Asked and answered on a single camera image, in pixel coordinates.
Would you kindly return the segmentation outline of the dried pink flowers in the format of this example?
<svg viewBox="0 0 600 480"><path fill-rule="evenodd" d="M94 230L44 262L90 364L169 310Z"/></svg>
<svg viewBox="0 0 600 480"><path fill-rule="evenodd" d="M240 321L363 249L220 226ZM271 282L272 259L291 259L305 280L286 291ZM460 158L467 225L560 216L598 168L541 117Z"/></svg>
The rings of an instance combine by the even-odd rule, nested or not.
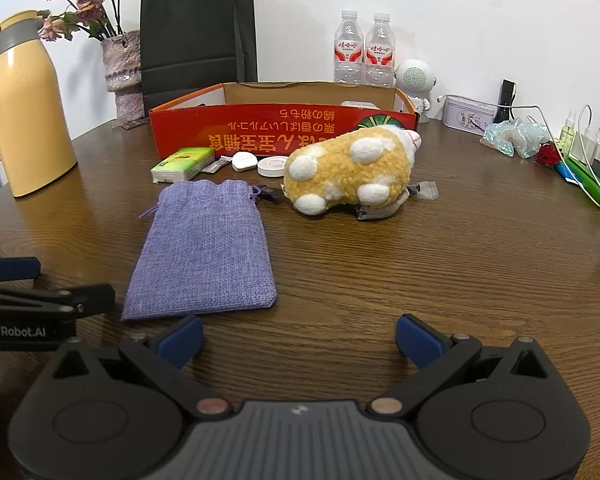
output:
<svg viewBox="0 0 600 480"><path fill-rule="evenodd" d="M58 1L67 3L62 12L53 14L50 10L38 11L38 36L43 41L71 41L75 32L86 32L90 38L98 41L123 34L121 0Z"/></svg>

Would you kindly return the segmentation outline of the green tissue pack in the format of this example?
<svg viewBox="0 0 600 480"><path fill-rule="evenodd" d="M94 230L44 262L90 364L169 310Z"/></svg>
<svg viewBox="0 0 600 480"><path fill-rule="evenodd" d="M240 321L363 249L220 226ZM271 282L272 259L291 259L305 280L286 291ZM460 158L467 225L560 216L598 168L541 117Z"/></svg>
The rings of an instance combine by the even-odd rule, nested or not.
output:
<svg viewBox="0 0 600 480"><path fill-rule="evenodd" d="M151 168L151 180L154 183L192 180L214 161L212 148L181 148Z"/></svg>

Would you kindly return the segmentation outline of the red rose ornament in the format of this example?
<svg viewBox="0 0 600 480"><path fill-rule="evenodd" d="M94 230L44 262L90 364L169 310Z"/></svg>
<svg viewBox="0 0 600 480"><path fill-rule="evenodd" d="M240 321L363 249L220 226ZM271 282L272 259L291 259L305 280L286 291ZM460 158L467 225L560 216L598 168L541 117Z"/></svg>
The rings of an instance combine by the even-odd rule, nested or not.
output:
<svg viewBox="0 0 600 480"><path fill-rule="evenodd" d="M555 167L562 161L562 155L554 143L547 142L540 146L534 160L542 166Z"/></svg>

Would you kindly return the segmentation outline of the white astronaut speaker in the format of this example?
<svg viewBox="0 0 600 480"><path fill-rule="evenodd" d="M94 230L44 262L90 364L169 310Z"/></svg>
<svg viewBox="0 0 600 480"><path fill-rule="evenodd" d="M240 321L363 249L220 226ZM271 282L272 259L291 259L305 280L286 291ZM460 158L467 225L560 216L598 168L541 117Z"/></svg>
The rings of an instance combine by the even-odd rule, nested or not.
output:
<svg viewBox="0 0 600 480"><path fill-rule="evenodd" d="M421 122L429 122L429 96L436 83L430 65L418 58L408 58L396 69L396 86L411 99Z"/></svg>

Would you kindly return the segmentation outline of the yellow thermos jug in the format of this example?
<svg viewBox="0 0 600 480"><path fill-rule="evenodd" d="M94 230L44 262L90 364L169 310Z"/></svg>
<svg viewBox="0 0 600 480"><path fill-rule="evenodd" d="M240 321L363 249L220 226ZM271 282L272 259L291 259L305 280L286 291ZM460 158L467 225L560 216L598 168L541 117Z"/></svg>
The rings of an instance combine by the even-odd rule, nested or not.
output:
<svg viewBox="0 0 600 480"><path fill-rule="evenodd" d="M78 163L39 24L35 10L0 23L0 156L15 198L38 192Z"/></svg>

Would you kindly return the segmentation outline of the clear plastic wrapper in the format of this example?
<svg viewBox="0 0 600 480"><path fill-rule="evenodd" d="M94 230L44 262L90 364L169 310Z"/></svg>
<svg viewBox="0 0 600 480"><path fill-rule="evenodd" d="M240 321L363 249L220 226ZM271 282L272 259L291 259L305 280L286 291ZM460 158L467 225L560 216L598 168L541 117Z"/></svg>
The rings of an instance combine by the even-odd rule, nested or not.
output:
<svg viewBox="0 0 600 480"><path fill-rule="evenodd" d="M419 200L437 200L439 198L437 183L434 181L422 181L410 184L407 189L411 197L418 198Z"/></svg>

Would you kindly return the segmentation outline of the white rounded small case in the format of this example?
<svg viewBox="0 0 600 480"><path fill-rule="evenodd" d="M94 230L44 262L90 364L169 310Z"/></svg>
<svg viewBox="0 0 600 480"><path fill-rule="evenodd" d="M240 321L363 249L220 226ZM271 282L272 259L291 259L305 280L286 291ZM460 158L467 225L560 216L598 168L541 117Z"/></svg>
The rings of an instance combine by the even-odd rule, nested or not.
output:
<svg viewBox="0 0 600 480"><path fill-rule="evenodd" d="M258 166L258 158L249 152L237 152L232 156L232 168L236 172L248 171Z"/></svg>

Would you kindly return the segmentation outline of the green pen holder items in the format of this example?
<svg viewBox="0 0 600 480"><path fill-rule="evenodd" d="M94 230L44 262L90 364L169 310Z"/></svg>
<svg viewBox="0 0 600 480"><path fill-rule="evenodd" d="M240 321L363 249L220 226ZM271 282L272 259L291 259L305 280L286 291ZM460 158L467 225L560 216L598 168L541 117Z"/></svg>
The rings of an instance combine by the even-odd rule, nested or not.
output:
<svg viewBox="0 0 600 480"><path fill-rule="evenodd" d="M566 175L584 195L600 208L600 177L594 171L596 148L588 148L588 141L593 141L580 133L580 119L574 110L570 110L565 119L557 140L557 149Z"/></svg>

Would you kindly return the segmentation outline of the water bottle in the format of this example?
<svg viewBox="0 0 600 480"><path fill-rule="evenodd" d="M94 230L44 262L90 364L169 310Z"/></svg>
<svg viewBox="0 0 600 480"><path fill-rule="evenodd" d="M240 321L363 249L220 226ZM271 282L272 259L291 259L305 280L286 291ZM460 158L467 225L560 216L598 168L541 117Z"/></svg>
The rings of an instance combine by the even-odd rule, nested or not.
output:
<svg viewBox="0 0 600 480"><path fill-rule="evenodd" d="M364 41L364 78L366 84L391 88L394 81L396 38L390 26L390 14L376 12Z"/></svg>
<svg viewBox="0 0 600 480"><path fill-rule="evenodd" d="M342 10L334 35L334 81L362 84L363 53L364 38L358 26L358 12Z"/></svg>

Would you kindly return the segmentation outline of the small clear sachet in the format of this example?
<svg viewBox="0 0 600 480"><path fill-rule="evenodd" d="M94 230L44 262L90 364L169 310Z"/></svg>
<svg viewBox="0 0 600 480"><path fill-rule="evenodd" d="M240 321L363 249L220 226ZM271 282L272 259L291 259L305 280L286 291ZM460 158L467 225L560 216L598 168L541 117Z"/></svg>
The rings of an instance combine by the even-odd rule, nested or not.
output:
<svg viewBox="0 0 600 480"><path fill-rule="evenodd" d="M215 159L211 164L205 166L200 170L202 174L216 174L219 170L229 165L232 162L230 156L220 156Z"/></svg>

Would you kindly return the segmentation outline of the white tin box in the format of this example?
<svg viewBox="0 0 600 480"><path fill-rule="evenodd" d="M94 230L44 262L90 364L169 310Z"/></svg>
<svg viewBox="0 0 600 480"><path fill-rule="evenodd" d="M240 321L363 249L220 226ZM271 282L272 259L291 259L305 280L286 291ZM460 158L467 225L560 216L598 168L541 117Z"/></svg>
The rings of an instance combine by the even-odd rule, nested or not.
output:
<svg viewBox="0 0 600 480"><path fill-rule="evenodd" d="M437 98L442 106L443 125L482 136L492 122L498 107L489 103L476 101L457 96L456 94L445 94Z"/></svg>

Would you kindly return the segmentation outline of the left water bottle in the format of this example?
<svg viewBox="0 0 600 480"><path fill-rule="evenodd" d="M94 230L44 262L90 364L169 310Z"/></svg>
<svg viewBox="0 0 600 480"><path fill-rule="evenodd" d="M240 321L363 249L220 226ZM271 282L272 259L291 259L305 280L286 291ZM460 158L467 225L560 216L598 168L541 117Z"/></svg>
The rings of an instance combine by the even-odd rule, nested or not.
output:
<svg viewBox="0 0 600 480"><path fill-rule="evenodd" d="M364 38L358 26L358 12L342 10L334 35L334 81L362 84L363 53Z"/></svg>

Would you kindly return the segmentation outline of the purple drawstring pouch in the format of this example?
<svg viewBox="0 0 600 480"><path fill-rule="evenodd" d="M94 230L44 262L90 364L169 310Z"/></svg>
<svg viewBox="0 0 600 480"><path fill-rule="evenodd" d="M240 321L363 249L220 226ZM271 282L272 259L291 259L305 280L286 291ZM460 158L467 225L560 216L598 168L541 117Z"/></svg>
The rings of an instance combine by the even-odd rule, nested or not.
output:
<svg viewBox="0 0 600 480"><path fill-rule="evenodd" d="M277 289L257 196L243 180L178 182L164 188L122 318L272 307Z"/></svg>

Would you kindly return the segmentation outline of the white round disc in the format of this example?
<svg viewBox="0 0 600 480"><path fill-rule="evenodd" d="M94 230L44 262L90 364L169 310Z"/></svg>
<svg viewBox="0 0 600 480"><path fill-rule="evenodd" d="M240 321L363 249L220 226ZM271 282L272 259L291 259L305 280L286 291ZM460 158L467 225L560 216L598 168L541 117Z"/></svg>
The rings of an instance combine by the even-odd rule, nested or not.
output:
<svg viewBox="0 0 600 480"><path fill-rule="evenodd" d="M287 156L268 156L258 161L257 172L261 177L282 178L285 174Z"/></svg>

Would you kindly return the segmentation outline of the right water bottle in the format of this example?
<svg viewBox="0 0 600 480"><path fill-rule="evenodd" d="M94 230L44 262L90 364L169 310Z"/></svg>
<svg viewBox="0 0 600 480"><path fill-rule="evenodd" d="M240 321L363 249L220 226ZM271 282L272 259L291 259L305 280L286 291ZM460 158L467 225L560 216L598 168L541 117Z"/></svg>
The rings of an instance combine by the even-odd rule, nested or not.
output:
<svg viewBox="0 0 600 480"><path fill-rule="evenodd" d="M391 88L394 81L396 38L390 26L390 14L376 12L364 41L364 78L366 84Z"/></svg>

